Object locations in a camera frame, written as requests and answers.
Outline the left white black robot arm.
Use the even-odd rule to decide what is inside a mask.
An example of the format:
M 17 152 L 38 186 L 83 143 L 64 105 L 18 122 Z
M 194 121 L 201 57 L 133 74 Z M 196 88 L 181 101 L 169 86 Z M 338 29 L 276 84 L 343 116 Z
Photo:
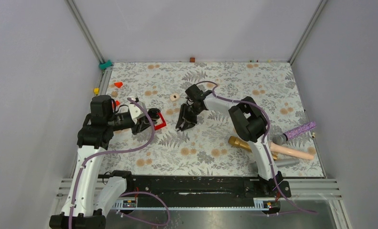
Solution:
M 129 196 L 135 184 L 127 177 L 112 174 L 99 195 L 95 189 L 99 170 L 108 150 L 114 131 L 131 129 L 136 135 L 151 128 L 147 143 L 137 148 L 121 150 L 132 153 L 143 149 L 154 138 L 155 124 L 160 118 L 157 108 L 146 109 L 138 98 L 129 98 L 127 111 L 120 112 L 116 101 L 109 95 L 93 97 L 90 113 L 77 134 L 77 162 L 70 192 L 58 215 L 52 215 L 49 227 L 52 229 L 104 229 L 106 216 L 120 195 Z

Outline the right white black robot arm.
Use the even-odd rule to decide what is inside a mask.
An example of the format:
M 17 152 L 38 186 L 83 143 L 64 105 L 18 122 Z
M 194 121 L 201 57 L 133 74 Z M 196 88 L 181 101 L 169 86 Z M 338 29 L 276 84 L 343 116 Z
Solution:
M 274 163 L 268 146 L 269 118 L 251 97 L 241 100 L 223 98 L 216 95 L 214 90 L 202 91 L 197 84 L 191 85 L 185 93 L 188 102 L 180 107 L 177 130 L 193 128 L 198 123 L 198 115 L 206 110 L 228 115 L 237 135 L 251 148 L 261 192 L 268 197 L 291 197 L 289 184 Z

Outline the black earbud case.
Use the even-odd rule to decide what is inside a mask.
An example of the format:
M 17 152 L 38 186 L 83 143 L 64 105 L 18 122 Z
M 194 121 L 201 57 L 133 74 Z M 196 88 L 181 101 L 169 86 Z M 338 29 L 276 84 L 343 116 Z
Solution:
M 160 110 L 157 108 L 150 108 L 147 113 L 152 120 L 158 120 L 160 118 Z

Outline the pink earbud charging case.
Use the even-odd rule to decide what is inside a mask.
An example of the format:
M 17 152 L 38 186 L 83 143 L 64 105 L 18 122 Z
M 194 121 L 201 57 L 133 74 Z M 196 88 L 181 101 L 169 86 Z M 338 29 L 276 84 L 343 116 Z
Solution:
M 180 95 L 177 93 L 171 94 L 169 97 L 170 101 L 175 102 L 180 99 Z

